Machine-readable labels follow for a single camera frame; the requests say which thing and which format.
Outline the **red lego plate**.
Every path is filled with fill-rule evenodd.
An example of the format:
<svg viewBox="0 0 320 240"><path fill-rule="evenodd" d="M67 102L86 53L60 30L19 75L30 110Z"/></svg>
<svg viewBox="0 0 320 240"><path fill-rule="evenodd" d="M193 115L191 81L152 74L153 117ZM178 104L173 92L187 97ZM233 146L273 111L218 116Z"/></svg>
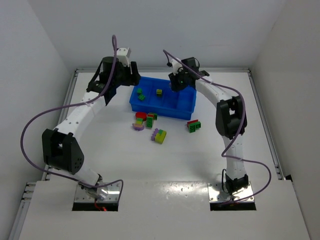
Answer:
<svg viewBox="0 0 320 240"><path fill-rule="evenodd" d="M187 122L187 127L189 127L190 124L197 123L197 122L199 122L198 119L188 121L188 122Z"/></svg>

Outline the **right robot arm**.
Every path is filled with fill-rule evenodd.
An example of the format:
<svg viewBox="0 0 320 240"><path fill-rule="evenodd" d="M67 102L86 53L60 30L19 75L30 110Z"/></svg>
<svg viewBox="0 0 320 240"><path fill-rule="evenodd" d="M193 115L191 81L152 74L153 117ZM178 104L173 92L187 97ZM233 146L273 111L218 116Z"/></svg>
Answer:
<svg viewBox="0 0 320 240"><path fill-rule="evenodd" d="M172 67L169 74L170 87L174 92L192 87L205 96L215 107L215 126L222 136L226 158L225 182L223 189L230 195L249 185L249 177L243 162L242 135L247 126L244 100L238 93L230 95L227 86L214 83L209 73L198 71L196 59L171 59L167 64Z"/></svg>

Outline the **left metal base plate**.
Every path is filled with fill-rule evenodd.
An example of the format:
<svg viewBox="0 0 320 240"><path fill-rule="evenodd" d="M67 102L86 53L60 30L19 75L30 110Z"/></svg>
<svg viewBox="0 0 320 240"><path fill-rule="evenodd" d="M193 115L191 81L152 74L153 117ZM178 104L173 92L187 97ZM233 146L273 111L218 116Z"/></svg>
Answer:
<svg viewBox="0 0 320 240"><path fill-rule="evenodd" d="M98 203L113 204L117 203L120 197L122 184L112 183L104 187L88 188L80 184L77 185L74 195L74 202L81 204Z"/></svg>

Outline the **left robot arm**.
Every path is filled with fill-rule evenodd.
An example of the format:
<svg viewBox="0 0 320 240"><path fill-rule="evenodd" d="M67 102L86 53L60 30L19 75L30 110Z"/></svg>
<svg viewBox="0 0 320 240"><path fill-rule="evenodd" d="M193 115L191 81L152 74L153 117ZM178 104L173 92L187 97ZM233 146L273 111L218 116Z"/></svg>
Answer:
<svg viewBox="0 0 320 240"><path fill-rule="evenodd" d="M42 134L44 162L75 177L79 186L96 200L106 200L109 185L103 182L101 175L85 165L78 141L89 123L115 96L117 88L136 86L140 78L135 61L104 57L88 83L81 105L76 106L53 130L46 129Z"/></svg>

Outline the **green small lego brick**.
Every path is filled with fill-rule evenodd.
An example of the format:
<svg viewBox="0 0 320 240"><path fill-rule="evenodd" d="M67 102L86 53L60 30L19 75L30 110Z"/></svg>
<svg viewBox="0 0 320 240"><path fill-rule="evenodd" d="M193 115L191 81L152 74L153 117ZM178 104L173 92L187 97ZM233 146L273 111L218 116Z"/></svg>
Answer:
<svg viewBox="0 0 320 240"><path fill-rule="evenodd" d="M140 94L143 93L143 90L141 88L138 88L136 92L137 92L138 95L140 95Z"/></svg>

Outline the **purple butterfly lego stack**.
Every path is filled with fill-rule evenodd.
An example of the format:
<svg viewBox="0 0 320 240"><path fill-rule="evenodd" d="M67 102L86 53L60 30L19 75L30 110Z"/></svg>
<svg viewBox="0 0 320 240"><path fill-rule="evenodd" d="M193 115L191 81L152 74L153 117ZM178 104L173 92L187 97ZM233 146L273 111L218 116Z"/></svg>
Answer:
<svg viewBox="0 0 320 240"><path fill-rule="evenodd" d="M136 131L144 130L144 119L140 117L136 118L135 123L132 124L132 128Z"/></svg>

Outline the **lime long lego brick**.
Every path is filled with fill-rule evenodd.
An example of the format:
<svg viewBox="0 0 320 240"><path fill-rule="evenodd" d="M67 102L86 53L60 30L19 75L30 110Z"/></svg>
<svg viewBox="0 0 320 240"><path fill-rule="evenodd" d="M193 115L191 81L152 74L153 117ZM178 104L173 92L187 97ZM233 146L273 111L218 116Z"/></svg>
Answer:
<svg viewBox="0 0 320 240"><path fill-rule="evenodd" d="M163 134L157 134L155 137L155 142L158 144L162 144L166 138L167 132L163 133Z"/></svg>

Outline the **blue divided sorting bin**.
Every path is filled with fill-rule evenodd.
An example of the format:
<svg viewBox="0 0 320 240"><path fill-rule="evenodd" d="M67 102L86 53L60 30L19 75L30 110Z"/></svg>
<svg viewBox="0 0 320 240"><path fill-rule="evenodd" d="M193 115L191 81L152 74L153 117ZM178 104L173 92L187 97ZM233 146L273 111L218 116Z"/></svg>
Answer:
<svg viewBox="0 0 320 240"><path fill-rule="evenodd" d="M145 100L138 99L137 89L142 89ZM162 89L158 97L157 89ZM170 89L170 81L166 79L142 76L139 85L132 90L129 103L134 112L156 113L160 116L182 120L190 120L196 106L197 92L187 87L179 92Z"/></svg>

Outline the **green four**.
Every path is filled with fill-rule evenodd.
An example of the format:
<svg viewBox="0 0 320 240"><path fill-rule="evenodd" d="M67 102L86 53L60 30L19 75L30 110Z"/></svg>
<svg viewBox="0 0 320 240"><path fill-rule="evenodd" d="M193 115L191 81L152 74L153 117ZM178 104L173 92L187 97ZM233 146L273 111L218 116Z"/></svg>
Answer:
<svg viewBox="0 0 320 240"><path fill-rule="evenodd" d="M189 131L189 133L194 133L195 131L199 130L200 128L201 128L201 122L198 121L198 122L190 124L188 126L188 131Z"/></svg>

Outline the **green red lego stack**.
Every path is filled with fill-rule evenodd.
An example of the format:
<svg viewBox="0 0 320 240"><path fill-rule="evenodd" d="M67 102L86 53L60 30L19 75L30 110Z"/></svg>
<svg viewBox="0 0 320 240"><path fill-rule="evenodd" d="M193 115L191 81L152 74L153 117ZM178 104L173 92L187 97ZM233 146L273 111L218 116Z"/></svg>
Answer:
<svg viewBox="0 0 320 240"><path fill-rule="evenodd" d="M154 125L154 121L156 121L157 119L158 119L157 113L153 113L153 112L148 113L146 116L146 127L148 129L152 129Z"/></svg>

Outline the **red round lego piece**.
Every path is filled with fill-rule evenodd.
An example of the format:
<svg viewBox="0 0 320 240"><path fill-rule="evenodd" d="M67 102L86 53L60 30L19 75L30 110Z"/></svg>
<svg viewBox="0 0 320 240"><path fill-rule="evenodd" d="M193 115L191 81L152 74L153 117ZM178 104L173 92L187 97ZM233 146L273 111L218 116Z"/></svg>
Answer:
<svg viewBox="0 0 320 240"><path fill-rule="evenodd" d="M137 119L142 119L143 121L146 121L147 119L147 114L145 112L136 112L135 117Z"/></svg>

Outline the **lime curved lego brick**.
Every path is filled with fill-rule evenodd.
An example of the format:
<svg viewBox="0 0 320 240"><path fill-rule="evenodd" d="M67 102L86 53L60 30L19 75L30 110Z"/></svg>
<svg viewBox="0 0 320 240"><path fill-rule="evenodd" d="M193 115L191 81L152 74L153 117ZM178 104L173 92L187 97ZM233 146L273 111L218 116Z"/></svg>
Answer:
<svg viewBox="0 0 320 240"><path fill-rule="evenodd" d="M163 95L163 90L162 89L157 89L156 90L156 96L161 97Z"/></svg>

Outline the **green number two lego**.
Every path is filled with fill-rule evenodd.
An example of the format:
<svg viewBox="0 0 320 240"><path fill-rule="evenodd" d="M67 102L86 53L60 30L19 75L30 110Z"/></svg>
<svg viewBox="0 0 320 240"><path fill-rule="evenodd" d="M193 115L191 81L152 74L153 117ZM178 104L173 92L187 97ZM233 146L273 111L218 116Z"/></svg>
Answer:
<svg viewBox="0 0 320 240"><path fill-rule="evenodd" d="M138 99L139 99L140 101L144 101L144 100L146 99L146 96L143 95L143 94L140 94L140 95L138 96Z"/></svg>

